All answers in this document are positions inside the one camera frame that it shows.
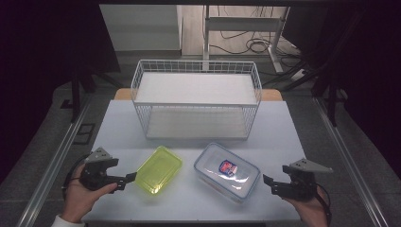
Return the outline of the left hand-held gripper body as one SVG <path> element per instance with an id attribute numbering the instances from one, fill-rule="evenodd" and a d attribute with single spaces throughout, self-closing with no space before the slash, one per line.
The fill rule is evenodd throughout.
<path id="1" fill-rule="evenodd" d="M 126 177 L 107 174 L 107 169 L 117 166 L 117 164 L 118 159 L 113 158 L 104 148 L 97 148 L 84 160 L 84 169 L 80 173 L 79 181 L 84 187 L 92 191 L 111 183 L 126 183 Z"/>

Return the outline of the yellow-green plastic container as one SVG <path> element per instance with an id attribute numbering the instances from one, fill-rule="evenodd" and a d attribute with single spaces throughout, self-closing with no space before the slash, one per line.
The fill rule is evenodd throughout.
<path id="1" fill-rule="evenodd" d="M 160 193 L 183 165 L 182 159 L 160 146 L 138 168 L 135 182 L 150 195 Z"/>

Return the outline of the white wire two-tier rack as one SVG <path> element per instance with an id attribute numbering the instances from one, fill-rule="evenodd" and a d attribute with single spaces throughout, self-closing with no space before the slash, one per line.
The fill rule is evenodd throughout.
<path id="1" fill-rule="evenodd" d="M 148 139 L 246 140 L 261 99 L 252 61 L 140 60 L 131 82 Z"/>

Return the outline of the person's right hand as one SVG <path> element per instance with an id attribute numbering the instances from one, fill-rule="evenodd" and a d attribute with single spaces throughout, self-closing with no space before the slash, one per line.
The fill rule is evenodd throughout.
<path id="1" fill-rule="evenodd" d="M 300 219 L 307 227 L 328 227 L 323 205 L 316 198 L 311 201 L 296 201 L 285 198 L 285 201 L 294 206 Z"/>

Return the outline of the black stand legs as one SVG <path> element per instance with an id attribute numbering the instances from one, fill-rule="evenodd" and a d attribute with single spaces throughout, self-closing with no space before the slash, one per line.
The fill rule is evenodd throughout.
<path id="1" fill-rule="evenodd" d="M 93 79 L 93 75 L 110 83 L 117 89 L 123 87 L 123 84 L 104 72 L 95 69 L 93 66 L 84 65 L 76 66 L 71 73 L 71 90 L 72 90 L 72 119 L 71 122 L 75 123 L 78 120 L 80 114 L 80 90 L 82 86 L 86 93 L 93 93 L 96 90 L 96 85 Z"/>
<path id="2" fill-rule="evenodd" d="M 277 84 L 279 91 L 286 92 L 312 81 L 313 96 L 328 93 L 327 116 L 336 125 L 337 91 L 345 76 L 346 60 L 354 56 L 351 44 L 364 13 L 364 7 L 351 5 L 290 8 L 283 35 L 300 49 L 300 62 L 265 85 Z M 307 73 L 291 80 L 301 69 Z"/>

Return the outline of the aluminium floor rail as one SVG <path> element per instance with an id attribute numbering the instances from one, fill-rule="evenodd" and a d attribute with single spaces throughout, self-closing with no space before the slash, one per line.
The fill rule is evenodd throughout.
<path id="1" fill-rule="evenodd" d="M 16 227 L 32 227 L 35 223 L 37 216 L 40 214 L 44 205 L 45 199 L 59 174 L 68 150 L 71 148 L 74 137 L 78 132 L 78 128 L 89 109 L 91 99 L 91 95 L 84 96 L 81 103 L 81 111 L 78 113 L 76 120 L 69 125 L 60 145 L 56 149 L 55 154 L 51 158 L 49 165 L 28 201 L 24 212 L 20 216 Z"/>
<path id="2" fill-rule="evenodd" d="M 323 101 L 320 98 L 313 97 L 313 103 L 315 104 L 320 117 L 328 131 L 330 138 L 332 139 L 340 158 L 343 161 L 345 169 L 347 170 L 359 197 L 362 200 L 365 209 L 373 222 L 375 227 L 390 227 L 389 222 L 386 220 L 384 216 L 384 212 L 382 211 L 380 205 L 378 204 L 377 199 L 375 198 L 374 193 L 371 188 L 365 182 L 362 177 L 357 164 L 355 163 L 352 155 L 343 141 L 342 136 L 340 135 L 339 130 L 334 127 L 326 115 L 326 107 L 324 106 Z"/>

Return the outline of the white cabinet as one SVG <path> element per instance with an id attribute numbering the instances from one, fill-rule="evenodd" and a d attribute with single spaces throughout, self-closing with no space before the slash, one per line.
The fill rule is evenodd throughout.
<path id="1" fill-rule="evenodd" d="M 182 51 L 181 6 L 100 5 L 100 10 L 115 51 Z"/>

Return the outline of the white power strip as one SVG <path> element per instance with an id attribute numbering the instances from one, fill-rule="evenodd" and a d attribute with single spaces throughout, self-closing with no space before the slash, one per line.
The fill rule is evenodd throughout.
<path id="1" fill-rule="evenodd" d="M 306 73 L 307 71 L 305 69 L 301 69 L 298 72 L 296 72 L 290 79 L 293 81 L 298 80 L 302 78 Z"/>

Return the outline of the wooden board under table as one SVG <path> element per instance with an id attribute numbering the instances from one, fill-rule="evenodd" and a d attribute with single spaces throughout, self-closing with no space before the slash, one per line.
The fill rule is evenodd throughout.
<path id="1" fill-rule="evenodd" d="M 115 100 L 130 100 L 131 90 L 129 88 L 118 89 L 115 96 Z M 276 89 L 263 89 L 262 90 L 262 101 L 282 101 L 281 93 Z"/>

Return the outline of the clear container with blue-rimmed lid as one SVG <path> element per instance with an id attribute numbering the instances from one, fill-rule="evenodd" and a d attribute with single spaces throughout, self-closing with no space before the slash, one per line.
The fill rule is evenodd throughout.
<path id="1" fill-rule="evenodd" d="M 194 169 L 203 181 L 239 203 L 251 195 L 261 174 L 257 166 L 217 143 L 204 149 Z"/>

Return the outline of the white metal desk frame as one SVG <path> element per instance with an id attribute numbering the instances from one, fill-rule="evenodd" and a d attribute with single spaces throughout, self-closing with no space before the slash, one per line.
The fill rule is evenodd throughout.
<path id="1" fill-rule="evenodd" d="M 283 73 L 281 63 L 277 57 L 277 48 L 288 16 L 289 7 L 284 7 L 279 17 L 234 17 L 234 16 L 210 16 L 210 7 L 204 7 L 203 13 L 203 48 L 202 58 L 209 60 L 210 44 L 209 33 L 211 31 L 239 31 L 239 32 L 270 32 L 273 39 L 267 46 L 268 53 L 276 73 Z"/>

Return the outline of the person's left hand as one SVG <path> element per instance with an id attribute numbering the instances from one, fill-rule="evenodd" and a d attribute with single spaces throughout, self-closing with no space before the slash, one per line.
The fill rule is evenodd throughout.
<path id="1" fill-rule="evenodd" d="M 66 189 L 61 218 L 71 223 L 80 223 L 81 219 L 92 210 L 100 197 L 113 192 L 117 188 L 116 183 L 107 184 L 96 191 L 85 188 L 78 179 L 83 169 L 84 165 L 77 168 Z"/>

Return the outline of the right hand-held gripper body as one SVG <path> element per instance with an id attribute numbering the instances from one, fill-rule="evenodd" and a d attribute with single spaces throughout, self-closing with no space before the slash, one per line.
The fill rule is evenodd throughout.
<path id="1" fill-rule="evenodd" d="M 283 196 L 280 197 L 310 201 L 317 193 L 315 174 L 332 173 L 333 169 L 302 158 L 283 166 L 283 172 L 290 177 L 290 183 L 279 183 L 285 188 Z"/>

